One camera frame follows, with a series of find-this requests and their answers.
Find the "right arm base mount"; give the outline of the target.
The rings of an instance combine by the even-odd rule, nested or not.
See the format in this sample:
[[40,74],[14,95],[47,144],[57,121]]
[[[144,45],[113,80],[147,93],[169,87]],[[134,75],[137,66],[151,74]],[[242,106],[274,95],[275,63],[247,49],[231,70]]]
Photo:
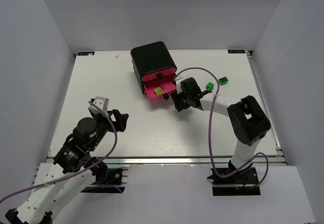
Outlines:
[[228,178],[218,177],[211,168],[207,180],[212,184],[213,196],[260,196],[259,179],[256,169],[252,167],[243,174],[236,173]]

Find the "yellow-green lego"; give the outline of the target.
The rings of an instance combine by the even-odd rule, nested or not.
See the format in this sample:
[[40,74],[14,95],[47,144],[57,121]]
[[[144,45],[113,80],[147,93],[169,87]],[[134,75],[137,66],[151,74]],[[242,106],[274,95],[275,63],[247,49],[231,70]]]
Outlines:
[[160,87],[156,87],[155,89],[154,89],[154,91],[155,91],[155,93],[157,94],[157,95],[162,95],[164,92],[163,92],[163,90],[160,88]]

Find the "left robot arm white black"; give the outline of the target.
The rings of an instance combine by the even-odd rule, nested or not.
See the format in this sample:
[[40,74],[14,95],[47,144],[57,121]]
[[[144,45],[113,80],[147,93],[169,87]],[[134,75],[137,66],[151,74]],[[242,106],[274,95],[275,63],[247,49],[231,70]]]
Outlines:
[[9,223],[52,223],[59,212],[83,190],[107,188],[115,173],[103,160],[92,157],[108,132],[126,130],[128,114],[89,107],[90,117],[81,119],[54,157],[43,183],[31,187],[31,195],[7,211]]

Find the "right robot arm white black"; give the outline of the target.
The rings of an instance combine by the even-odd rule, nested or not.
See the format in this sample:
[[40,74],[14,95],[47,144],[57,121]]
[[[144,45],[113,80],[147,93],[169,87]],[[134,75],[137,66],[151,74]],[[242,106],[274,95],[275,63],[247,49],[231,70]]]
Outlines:
[[[208,123],[208,147],[214,173],[219,178],[229,178],[251,168],[252,161],[260,153],[255,150],[261,140],[271,129],[271,124],[263,109],[253,96],[232,99],[219,95],[215,90],[202,91],[192,77],[175,79],[176,91],[171,94],[177,111],[190,107],[210,113]],[[229,160],[230,172],[221,175],[215,166],[212,152],[212,119],[218,113],[229,118],[237,142],[234,153]]]

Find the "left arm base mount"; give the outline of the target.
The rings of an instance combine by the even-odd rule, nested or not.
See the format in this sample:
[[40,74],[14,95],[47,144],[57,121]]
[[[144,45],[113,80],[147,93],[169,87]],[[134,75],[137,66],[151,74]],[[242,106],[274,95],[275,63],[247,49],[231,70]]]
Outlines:
[[128,181],[128,168],[100,162],[81,174],[90,174],[92,182],[81,193],[122,194]]

